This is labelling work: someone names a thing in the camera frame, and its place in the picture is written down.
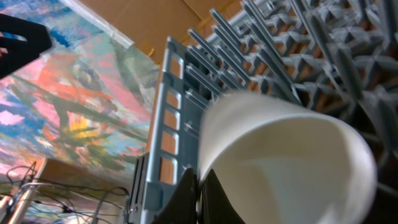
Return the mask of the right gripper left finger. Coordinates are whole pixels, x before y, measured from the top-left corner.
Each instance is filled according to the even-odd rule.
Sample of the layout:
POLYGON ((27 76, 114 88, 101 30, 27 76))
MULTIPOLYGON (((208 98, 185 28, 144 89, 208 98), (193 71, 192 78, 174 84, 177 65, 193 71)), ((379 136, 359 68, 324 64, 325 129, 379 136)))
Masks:
POLYGON ((152 224, 196 224, 197 176, 187 169, 163 211, 152 224))

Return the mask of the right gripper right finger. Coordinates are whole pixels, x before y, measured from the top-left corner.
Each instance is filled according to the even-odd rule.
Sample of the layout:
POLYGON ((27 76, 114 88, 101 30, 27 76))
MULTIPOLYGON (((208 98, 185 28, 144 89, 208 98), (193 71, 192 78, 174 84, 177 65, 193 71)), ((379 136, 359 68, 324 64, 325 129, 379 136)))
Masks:
POLYGON ((230 203, 213 169, 201 185, 201 224, 245 224, 230 203))

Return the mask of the pale green cup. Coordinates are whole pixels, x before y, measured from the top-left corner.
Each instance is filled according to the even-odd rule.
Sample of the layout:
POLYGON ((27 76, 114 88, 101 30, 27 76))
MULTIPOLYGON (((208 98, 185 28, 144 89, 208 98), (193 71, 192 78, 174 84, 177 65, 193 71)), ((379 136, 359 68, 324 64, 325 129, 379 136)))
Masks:
POLYGON ((202 114, 198 175, 214 172, 245 223, 361 223, 377 169, 347 123, 250 91, 202 114))

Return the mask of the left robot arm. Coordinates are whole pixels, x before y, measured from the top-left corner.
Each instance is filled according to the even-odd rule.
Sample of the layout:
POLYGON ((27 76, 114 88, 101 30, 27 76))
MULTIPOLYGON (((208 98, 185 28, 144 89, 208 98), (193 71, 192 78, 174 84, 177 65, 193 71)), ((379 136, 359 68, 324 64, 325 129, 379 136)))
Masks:
POLYGON ((38 59, 52 47, 47 28, 41 24, 1 14, 1 32, 18 35, 25 40, 1 37, 1 79, 38 59))

